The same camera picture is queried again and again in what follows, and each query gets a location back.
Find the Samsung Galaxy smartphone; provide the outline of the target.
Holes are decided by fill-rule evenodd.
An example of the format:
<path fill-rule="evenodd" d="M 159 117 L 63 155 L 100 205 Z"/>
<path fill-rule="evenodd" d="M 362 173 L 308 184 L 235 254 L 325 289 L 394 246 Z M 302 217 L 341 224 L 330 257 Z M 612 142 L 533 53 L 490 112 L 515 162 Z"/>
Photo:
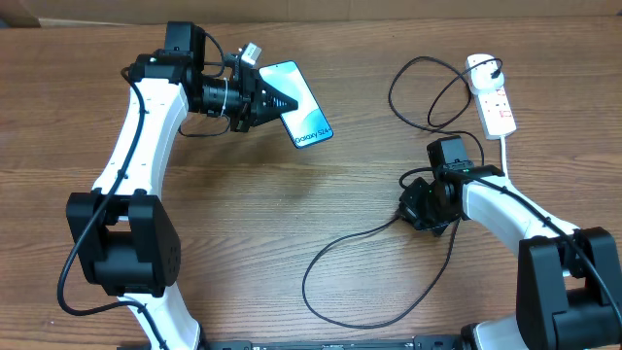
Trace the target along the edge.
<path fill-rule="evenodd" d="M 294 61 L 261 67 L 259 74 L 266 83 L 297 102 L 295 110 L 281 114 L 281 121 L 296 148 L 307 148 L 333 136 L 328 119 Z"/>

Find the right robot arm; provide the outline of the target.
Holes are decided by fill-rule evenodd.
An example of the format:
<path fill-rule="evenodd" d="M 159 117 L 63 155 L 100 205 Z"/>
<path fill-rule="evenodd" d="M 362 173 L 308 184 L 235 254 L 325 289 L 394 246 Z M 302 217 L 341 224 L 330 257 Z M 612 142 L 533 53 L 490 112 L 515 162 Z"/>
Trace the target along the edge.
<path fill-rule="evenodd" d="M 621 342 L 621 266 L 612 234 L 561 220 L 494 165 L 475 165 L 459 136 L 427 147 L 432 182 L 403 187 L 399 215 L 440 235 L 471 220 L 517 258 L 512 315 L 462 330 L 465 349 L 593 349 Z"/>

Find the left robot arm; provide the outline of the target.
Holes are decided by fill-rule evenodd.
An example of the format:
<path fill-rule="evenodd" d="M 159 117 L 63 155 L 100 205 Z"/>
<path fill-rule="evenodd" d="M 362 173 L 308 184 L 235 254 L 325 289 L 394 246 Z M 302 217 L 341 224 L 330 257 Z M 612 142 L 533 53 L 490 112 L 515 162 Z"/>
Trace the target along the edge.
<path fill-rule="evenodd" d="M 181 241 L 161 201 L 182 123 L 199 113 L 246 132 L 298 106 L 260 76 L 254 44 L 223 53 L 219 72 L 206 73 L 210 41 L 198 25 L 171 21 L 161 49 L 121 70 L 129 101 L 115 149 L 91 190 L 72 193 L 66 205 L 74 240 L 68 262 L 81 265 L 87 282 L 111 297 L 112 308 L 132 311 L 152 349 L 208 345 L 177 283 Z"/>

